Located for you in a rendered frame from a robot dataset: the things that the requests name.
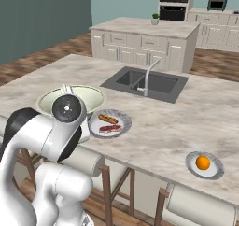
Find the black built-in oven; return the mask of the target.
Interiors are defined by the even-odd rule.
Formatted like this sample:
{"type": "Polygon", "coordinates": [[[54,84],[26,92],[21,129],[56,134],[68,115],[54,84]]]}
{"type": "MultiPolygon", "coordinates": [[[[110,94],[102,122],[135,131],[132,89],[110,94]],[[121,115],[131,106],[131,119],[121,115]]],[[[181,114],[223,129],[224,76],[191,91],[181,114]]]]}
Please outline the black built-in oven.
{"type": "Polygon", "coordinates": [[[164,21],[184,21],[189,0],[160,0],[160,19],[164,21]]]}

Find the large pale green bowl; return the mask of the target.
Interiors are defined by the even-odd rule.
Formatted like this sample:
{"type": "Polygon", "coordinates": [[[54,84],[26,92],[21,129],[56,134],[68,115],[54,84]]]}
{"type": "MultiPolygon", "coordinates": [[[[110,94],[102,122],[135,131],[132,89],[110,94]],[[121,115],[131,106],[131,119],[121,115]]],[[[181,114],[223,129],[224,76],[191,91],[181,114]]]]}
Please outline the large pale green bowl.
{"type": "MultiPolygon", "coordinates": [[[[86,85],[72,85],[73,93],[82,99],[87,109],[87,117],[91,118],[91,115],[104,103],[104,94],[92,87],[86,85]]],[[[61,95],[59,88],[53,89],[49,92],[45,92],[40,96],[36,103],[36,109],[47,116],[51,115],[51,106],[53,102],[61,95]]]]}

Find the wooden stool with white backrest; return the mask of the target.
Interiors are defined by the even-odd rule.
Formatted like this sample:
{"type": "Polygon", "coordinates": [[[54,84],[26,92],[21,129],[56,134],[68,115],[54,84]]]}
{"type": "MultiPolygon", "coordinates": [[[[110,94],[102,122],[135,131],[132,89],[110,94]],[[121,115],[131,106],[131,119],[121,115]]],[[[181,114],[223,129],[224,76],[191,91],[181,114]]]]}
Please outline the wooden stool with white backrest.
{"type": "Polygon", "coordinates": [[[14,168],[21,162],[28,168],[35,183],[35,155],[42,155],[42,148],[50,128],[45,125],[46,118],[37,112],[14,112],[8,119],[0,120],[3,141],[0,147],[0,192],[14,185],[14,168]]]}
{"type": "Polygon", "coordinates": [[[154,226],[239,226],[239,190],[205,188],[205,192],[168,183],[159,189],[154,226]]]}
{"type": "Polygon", "coordinates": [[[69,158],[61,164],[71,166],[92,177],[93,190],[90,198],[105,207],[106,226],[113,226],[112,202],[118,195],[129,201],[129,214],[134,214],[134,169],[105,159],[103,155],[83,147],[76,147],[69,158]],[[130,177],[130,193],[120,192],[130,177]]]}

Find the grey plate with orange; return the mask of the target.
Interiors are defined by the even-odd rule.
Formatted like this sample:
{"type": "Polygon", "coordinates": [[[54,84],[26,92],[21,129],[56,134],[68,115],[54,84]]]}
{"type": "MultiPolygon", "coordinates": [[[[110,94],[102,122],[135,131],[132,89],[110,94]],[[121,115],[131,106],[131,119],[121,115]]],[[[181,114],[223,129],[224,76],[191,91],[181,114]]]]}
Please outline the grey plate with orange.
{"type": "Polygon", "coordinates": [[[208,152],[193,151],[189,153],[185,159],[185,164],[193,175],[201,179],[217,180],[224,175],[224,166],[221,160],[208,152]],[[211,162],[210,167],[205,171],[199,170],[195,164],[199,155],[207,156],[211,162]]]}

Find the teal microwave oven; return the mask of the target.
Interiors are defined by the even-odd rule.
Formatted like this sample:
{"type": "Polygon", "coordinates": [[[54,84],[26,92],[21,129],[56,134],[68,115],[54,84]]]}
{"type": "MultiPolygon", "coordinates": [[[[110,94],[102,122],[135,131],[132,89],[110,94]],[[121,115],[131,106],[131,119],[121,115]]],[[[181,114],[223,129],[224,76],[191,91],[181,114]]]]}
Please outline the teal microwave oven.
{"type": "Polygon", "coordinates": [[[220,10],[224,11],[227,6],[228,0],[208,0],[208,10],[220,10]]]}

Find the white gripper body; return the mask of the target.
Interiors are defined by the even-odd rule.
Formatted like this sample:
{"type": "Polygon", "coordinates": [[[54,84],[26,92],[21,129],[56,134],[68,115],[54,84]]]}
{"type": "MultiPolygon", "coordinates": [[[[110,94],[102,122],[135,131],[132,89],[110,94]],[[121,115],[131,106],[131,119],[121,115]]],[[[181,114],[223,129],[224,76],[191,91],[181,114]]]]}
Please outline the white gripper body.
{"type": "Polygon", "coordinates": [[[79,143],[84,143],[90,139],[90,130],[87,118],[80,118],[77,127],[77,138],[79,143]]]}

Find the orange fruit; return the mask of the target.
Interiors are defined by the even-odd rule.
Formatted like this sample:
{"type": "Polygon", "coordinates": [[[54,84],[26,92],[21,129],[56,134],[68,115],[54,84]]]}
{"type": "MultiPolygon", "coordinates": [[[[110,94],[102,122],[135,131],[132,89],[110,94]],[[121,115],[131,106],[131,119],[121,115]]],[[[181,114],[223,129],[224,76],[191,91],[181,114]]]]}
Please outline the orange fruit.
{"type": "Polygon", "coordinates": [[[207,156],[199,155],[196,158],[195,164],[199,170],[205,171],[210,167],[211,162],[207,156]]]}

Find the grey plate with cooked food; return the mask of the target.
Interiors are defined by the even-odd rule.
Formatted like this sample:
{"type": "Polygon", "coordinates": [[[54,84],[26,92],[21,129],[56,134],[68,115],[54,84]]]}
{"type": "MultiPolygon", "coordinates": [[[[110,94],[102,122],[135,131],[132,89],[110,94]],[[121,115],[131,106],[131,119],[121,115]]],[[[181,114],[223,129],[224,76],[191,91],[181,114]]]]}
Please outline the grey plate with cooked food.
{"type": "Polygon", "coordinates": [[[107,139],[107,138],[120,137],[121,135],[127,133],[132,126],[132,120],[126,113],[123,113],[116,109],[103,109],[103,110],[99,110],[95,112],[92,115],[91,119],[89,120],[88,124],[89,124],[91,135],[93,135],[96,138],[107,139]],[[99,114],[104,114],[109,117],[117,119],[119,121],[117,125],[122,126],[122,130],[120,132],[99,133],[100,127],[107,126],[107,125],[114,125],[114,124],[99,120],[98,119],[99,114]]]}

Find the beige kitchen island cupboards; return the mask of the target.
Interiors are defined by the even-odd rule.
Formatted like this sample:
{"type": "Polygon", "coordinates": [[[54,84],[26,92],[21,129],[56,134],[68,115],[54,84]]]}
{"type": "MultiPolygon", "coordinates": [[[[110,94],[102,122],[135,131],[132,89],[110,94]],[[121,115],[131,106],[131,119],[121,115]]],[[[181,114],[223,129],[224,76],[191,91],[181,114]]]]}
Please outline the beige kitchen island cupboards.
{"type": "Polygon", "coordinates": [[[156,71],[188,73],[192,68],[199,24],[118,17],[90,28],[92,55],[110,61],[149,67],[156,71]]]}

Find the dark grey sink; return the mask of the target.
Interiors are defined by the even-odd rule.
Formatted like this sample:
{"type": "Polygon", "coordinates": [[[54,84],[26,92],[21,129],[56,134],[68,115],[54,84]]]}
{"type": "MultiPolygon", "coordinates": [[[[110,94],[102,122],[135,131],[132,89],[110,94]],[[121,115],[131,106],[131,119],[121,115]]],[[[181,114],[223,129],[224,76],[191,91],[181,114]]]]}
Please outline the dark grey sink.
{"type": "MultiPolygon", "coordinates": [[[[124,66],[106,80],[101,87],[143,96],[146,70],[124,66]]],[[[151,71],[148,77],[147,98],[174,104],[185,87],[188,78],[151,71]]]]}

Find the beige run of cupboards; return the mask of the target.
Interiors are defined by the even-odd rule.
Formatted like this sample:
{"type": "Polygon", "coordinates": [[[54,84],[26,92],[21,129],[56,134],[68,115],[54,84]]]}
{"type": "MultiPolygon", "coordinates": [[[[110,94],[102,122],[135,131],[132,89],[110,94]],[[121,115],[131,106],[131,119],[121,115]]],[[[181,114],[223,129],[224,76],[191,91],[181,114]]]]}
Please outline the beige run of cupboards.
{"type": "Polygon", "coordinates": [[[197,48],[239,52],[239,14],[191,9],[187,21],[200,23],[197,48]]]}

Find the hot dog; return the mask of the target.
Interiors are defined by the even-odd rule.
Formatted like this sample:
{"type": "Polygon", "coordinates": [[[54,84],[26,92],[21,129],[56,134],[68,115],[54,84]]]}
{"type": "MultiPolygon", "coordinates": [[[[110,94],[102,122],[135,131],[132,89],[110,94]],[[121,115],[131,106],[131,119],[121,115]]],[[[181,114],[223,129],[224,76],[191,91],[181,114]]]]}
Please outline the hot dog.
{"type": "Polygon", "coordinates": [[[99,114],[98,119],[102,120],[102,121],[105,121],[105,122],[108,122],[108,123],[111,123],[111,124],[118,124],[118,122],[119,122],[117,119],[109,117],[109,116],[104,115],[104,114],[99,114]]]}

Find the red steak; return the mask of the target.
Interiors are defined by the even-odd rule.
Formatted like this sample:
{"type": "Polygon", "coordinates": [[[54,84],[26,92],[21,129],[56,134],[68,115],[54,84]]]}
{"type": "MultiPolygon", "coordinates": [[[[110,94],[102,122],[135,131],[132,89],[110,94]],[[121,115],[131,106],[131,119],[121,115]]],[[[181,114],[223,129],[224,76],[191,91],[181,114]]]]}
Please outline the red steak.
{"type": "Polygon", "coordinates": [[[99,128],[99,133],[112,133],[112,132],[120,132],[122,130],[122,126],[114,124],[102,126],[99,128]]]}

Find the silver tap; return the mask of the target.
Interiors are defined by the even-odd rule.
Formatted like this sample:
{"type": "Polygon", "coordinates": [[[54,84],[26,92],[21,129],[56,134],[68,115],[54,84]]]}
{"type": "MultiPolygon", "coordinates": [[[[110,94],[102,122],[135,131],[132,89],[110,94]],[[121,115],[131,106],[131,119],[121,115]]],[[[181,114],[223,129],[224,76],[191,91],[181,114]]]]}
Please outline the silver tap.
{"type": "Polygon", "coordinates": [[[140,88],[137,87],[137,90],[140,92],[144,93],[144,96],[148,96],[148,78],[149,78],[149,73],[150,71],[161,61],[161,58],[157,58],[148,68],[146,75],[145,75],[145,87],[144,88],[140,88]]]}

